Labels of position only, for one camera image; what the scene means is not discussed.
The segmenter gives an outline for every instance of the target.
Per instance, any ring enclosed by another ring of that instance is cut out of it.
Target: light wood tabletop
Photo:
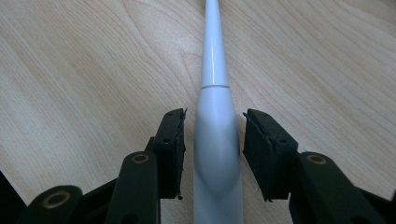
[[[357,186],[396,189],[396,2],[220,1],[241,149],[242,113],[271,114],[299,151],[332,158]],[[0,2],[0,169],[26,203],[117,177],[163,114],[187,107],[184,200],[163,223],[192,223],[194,115],[204,0]],[[291,223],[265,203],[241,156],[245,223]]]

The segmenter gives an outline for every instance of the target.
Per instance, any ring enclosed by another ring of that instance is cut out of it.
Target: white electric toothbrush
[[[238,127],[218,0],[206,0],[202,85],[194,137],[194,223],[243,223]]]

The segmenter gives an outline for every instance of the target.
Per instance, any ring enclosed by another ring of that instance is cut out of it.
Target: white cylindrical object
[[[219,3],[206,0],[202,87],[194,136],[194,223],[243,223],[238,126]]]

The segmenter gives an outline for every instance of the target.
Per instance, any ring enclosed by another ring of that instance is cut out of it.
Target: wood grain
[[[266,111],[300,151],[333,158],[354,184],[396,187],[396,2],[220,1],[239,114]],[[0,169],[29,203],[58,185],[88,192],[143,150],[165,112],[188,107],[183,201],[192,223],[192,141],[205,1],[1,1]],[[291,223],[243,163],[246,223]]]

